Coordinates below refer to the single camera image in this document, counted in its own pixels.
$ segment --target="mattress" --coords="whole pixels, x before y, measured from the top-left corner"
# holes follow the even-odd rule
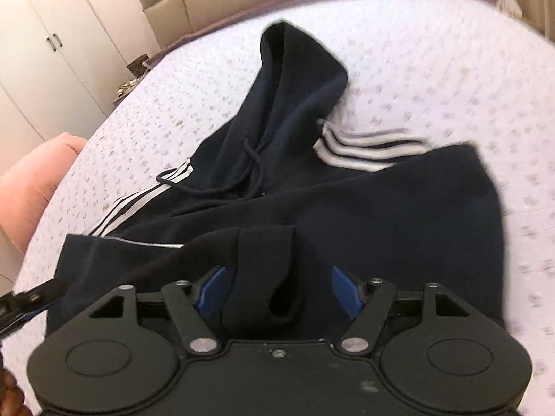
[[[344,131],[405,128],[437,146],[471,141],[499,190],[505,314],[532,355],[524,415],[555,408],[555,49],[481,0],[321,0],[227,27],[171,52],[95,133],[31,241],[16,290],[52,277],[67,233],[154,183],[232,118],[260,66],[260,34],[286,19],[346,66],[330,119]],[[5,364],[37,410],[26,361],[41,315],[5,341]]]

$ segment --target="screw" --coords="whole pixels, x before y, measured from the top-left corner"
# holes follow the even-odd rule
[[[362,338],[345,338],[341,341],[341,348],[350,353],[364,352],[369,346],[368,341]]]
[[[287,355],[287,351],[283,349],[272,350],[272,356],[274,358],[284,358]]]
[[[196,338],[189,343],[191,350],[198,353],[207,353],[215,350],[217,341],[212,338]]]

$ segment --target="pink fabric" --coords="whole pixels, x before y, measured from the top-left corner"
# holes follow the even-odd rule
[[[63,133],[22,158],[0,179],[0,227],[23,253],[86,139]]]

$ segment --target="white stripe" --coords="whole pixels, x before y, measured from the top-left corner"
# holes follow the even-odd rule
[[[366,159],[350,159],[336,156],[326,148],[326,145],[322,142],[321,139],[317,140],[313,148],[318,158],[333,167],[365,170],[366,172],[377,172],[378,170],[382,170],[395,165],[389,162],[370,162]]]
[[[171,180],[175,177],[178,177],[181,173],[183,173],[189,165],[189,160],[185,161],[181,166],[179,166],[176,170],[169,174],[167,177],[168,180]],[[130,201],[134,198],[138,197],[139,195],[151,192],[152,189],[159,186],[160,183],[153,184],[145,189],[141,189],[133,194],[129,194],[123,197],[118,198],[107,210],[106,214],[102,216],[100,220],[97,220],[91,228],[85,231],[85,234],[89,234],[90,236],[97,236],[100,231],[114,218],[114,216],[120,211],[122,208],[125,207]]]
[[[422,144],[428,145],[428,139],[422,136],[411,133],[385,133],[378,135],[367,135],[367,136],[353,136],[343,133],[337,127],[334,127],[331,123],[326,123],[324,128],[329,128],[337,137],[340,142],[344,144],[351,145],[353,147],[370,147],[373,145],[386,144],[388,142],[403,142],[403,141],[417,141]]]
[[[192,167],[188,168],[182,175],[172,179],[174,183],[179,183],[181,180],[184,180],[190,175],[189,171],[192,171]],[[131,208],[129,208],[124,214],[119,216],[116,220],[114,220],[110,225],[108,225],[102,232],[98,235],[101,237],[106,236],[109,232],[115,230],[118,226],[120,226],[123,222],[129,219],[132,215],[134,215],[137,211],[139,211],[143,206],[145,206],[148,202],[150,202],[153,198],[158,197],[162,192],[167,191],[170,189],[171,186],[168,184],[162,184],[161,187],[149,192],[145,196],[141,197],[137,202],[135,202]]]
[[[130,241],[129,239],[117,238],[115,236],[106,236],[104,239],[113,239],[115,241],[126,242],[127,244],[146,245],[146,247],[169,247],[181,248],[185,244],[151,244],[149,242]]]
[[[388,148],[346,146],[337,142],[327,127],[324,127],[322,134],[324,135],[330,150],[337,155],[356,156],[357,158],[363,159],[392,159],[398,156],[422,155],[424,153],[428,153],[429,151],[429,148],[422,144],[397,145],[395,147]]]

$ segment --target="white patterned bed sheet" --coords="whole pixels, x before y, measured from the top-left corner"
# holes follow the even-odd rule
[[[481,0],[318,1],[260,16],[169,54],[95,133],[48,206],[16,290],[52,277],[67,233],[153,183],[232,118],[259,69],[260,34],[286,19],[341,60],[344,130],[406,127],[437,145],[473,140],[498,186],[505,313],[534,377],[521,412],[555,413],[555,49]],[[5,341],[5,363],[38,409],[26,362],[42,315]]]

